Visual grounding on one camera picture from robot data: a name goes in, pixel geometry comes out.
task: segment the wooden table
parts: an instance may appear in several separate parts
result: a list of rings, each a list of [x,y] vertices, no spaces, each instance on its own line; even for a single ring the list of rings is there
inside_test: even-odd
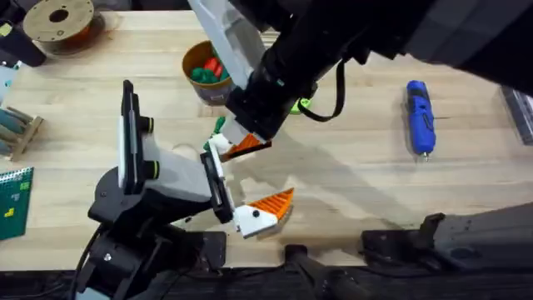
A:
[[[185,51],[206,39],[192,12],[108,14],[112,30],[72,57],[23,67],[4,105],[45,123],[20,163],[35,167],[24,237],[0,242],[0,269],[74,268],[97,224],[87,217],[98,179],[117,163],[122,80],[142,113],[156,120],[159,144],[196,158],[223,108],[206,107],[181,70]],[[344,113],[328,123],[290,116],[274,147],[226,164],[237,202],[295,187],[294,208],[276,231],[247,240],[212,212],[186,228],[228,232],[227,266],[272,266],[288,243],[304,243],[330,264],[361,264],[361,231],[416,228],[427,214],[469,214],[533,198],[533,148],[522,146],[499,88],[448,67],[373,56],[346,70]],[[429,163],[409,151],[403,90],[430,89],[437,146]],[[313,110],[334,106],[333,72],[319,83]]]

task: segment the spool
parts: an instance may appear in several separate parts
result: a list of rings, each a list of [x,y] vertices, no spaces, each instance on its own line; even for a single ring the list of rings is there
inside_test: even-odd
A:
[[[90,0],[42,0],[27,12],[23,28],[45,51],[64,55],[92,46],[105,21]]]

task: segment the circuit board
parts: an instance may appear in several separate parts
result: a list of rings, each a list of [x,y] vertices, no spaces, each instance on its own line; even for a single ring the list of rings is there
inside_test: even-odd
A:
[[[0,240],[24,235],[33,167],[0,174]]]

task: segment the orange and white object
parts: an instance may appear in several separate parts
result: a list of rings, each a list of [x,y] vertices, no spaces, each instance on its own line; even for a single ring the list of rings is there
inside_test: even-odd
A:
[[[233,222],[244,238],[272,228],[288,212],[294,188],[261,200],[237,207],[233,212]]]

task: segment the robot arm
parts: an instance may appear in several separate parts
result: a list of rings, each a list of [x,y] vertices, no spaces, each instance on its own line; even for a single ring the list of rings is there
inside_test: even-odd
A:
[[[409,53],[533,93],[533,44],[521,35],[533,20],[532,1],[229,1],[258,29],[281,33],[227,102],[236,121],[265,141],[332,66],[350,58],[364,64],[370,52]]]

